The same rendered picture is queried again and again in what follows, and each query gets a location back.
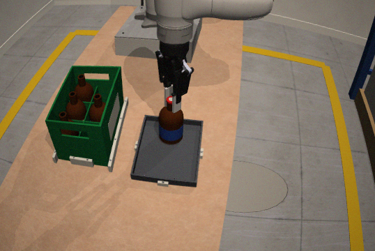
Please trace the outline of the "brown glass bottle with blue label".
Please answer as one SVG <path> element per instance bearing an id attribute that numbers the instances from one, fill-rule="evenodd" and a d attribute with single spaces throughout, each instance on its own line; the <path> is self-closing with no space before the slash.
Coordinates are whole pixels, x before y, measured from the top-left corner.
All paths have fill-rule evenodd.
<path id="1" fill-rule="evenodd" d="M 183 112 L 172 112 L 172 96 L 167 97 L 167 106 L 159 113 L 159 138 L 165 144 L 177 144 L 183 138 Z"/>

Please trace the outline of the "dark green crate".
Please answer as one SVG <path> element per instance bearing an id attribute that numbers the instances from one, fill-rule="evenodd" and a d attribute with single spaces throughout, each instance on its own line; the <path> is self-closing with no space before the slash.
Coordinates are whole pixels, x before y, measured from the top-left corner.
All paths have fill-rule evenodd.
<path id="1" fill-rule="evenodd" d="M 94 104 L 92 97 L 91 102 L 83 102 L 87 111 L 83 121 L 60 121 L 60 112 L 65 112 L 70 102 L 69 93 L 79 84 L 78 75 L 84 73 L 109 74 L 109 79 L 85 79 L 93 87 L 93 96 L 101 94 L 102 101 L 106 103 L 102 118 L 100 122 L 90 120 L 89 110 Z M 108 167 L 123 103 L 122 79 L 118 75 L 94 66 L 69 70 L 45 119 L 58 158 L 68 161 L 70 156 L 88 158 L 93 160 L 94 165 Z M 62 135 L 61 129 L 79 131 L 80 137 Z"/>

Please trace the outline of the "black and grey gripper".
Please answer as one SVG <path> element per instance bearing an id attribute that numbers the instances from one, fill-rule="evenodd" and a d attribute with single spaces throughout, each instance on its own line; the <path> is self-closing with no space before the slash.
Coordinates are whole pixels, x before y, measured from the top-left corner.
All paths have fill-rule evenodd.
<path id="1" fill-rule="evenodd" d="M 172 96 L 173 113 L 181 110 L 181 98 L 188 92 L 191 74 L 194 72 L 194 68 L 187 65 L 189 42 L 169 45 L 160 41 L 160 50 L 155 52 L 160 82 L 164 82 L 164 105 L 167 106 L 167 97 Z"/>

